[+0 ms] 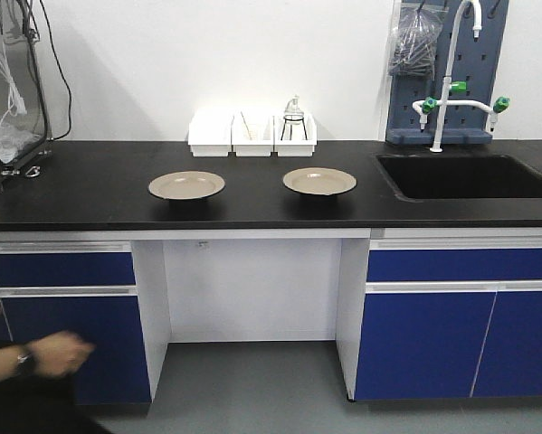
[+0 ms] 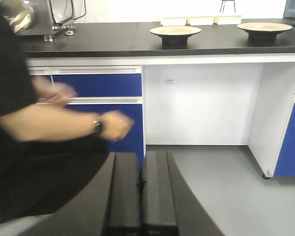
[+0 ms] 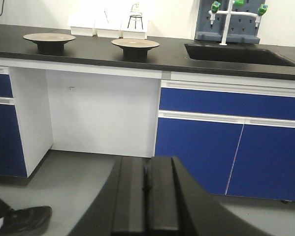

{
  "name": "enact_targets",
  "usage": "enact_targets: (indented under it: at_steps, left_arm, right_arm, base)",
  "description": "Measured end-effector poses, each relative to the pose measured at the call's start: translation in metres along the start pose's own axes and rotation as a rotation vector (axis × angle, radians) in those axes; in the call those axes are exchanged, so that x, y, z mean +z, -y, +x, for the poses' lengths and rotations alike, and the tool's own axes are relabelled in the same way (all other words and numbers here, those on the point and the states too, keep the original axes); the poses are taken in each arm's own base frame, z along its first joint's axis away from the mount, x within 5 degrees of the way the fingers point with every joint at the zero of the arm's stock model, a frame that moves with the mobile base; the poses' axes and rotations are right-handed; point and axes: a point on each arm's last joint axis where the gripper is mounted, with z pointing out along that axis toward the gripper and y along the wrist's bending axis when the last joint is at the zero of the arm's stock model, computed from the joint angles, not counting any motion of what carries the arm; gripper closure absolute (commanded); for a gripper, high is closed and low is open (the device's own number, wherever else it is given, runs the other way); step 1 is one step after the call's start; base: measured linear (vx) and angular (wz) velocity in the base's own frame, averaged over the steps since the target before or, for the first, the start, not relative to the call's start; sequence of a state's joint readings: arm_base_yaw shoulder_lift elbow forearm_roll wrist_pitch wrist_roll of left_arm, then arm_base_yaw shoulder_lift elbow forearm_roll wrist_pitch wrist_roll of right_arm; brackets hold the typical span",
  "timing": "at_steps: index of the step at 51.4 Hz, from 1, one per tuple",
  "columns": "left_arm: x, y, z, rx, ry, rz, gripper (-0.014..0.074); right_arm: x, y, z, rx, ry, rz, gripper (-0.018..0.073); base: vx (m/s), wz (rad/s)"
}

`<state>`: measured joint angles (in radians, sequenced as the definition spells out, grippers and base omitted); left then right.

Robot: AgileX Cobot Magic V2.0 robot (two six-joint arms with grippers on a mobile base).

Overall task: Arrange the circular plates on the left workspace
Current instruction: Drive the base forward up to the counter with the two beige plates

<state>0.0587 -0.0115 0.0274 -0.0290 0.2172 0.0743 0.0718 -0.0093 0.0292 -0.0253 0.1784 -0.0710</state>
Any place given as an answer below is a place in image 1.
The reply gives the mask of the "person's right hand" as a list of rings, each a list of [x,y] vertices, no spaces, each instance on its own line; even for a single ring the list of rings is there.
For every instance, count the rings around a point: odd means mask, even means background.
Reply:
[[[33,340],[27,348],[36,361],[37,375],[61,378],[79,371],[93,353],[95,345],[73,332],[61,331]]]

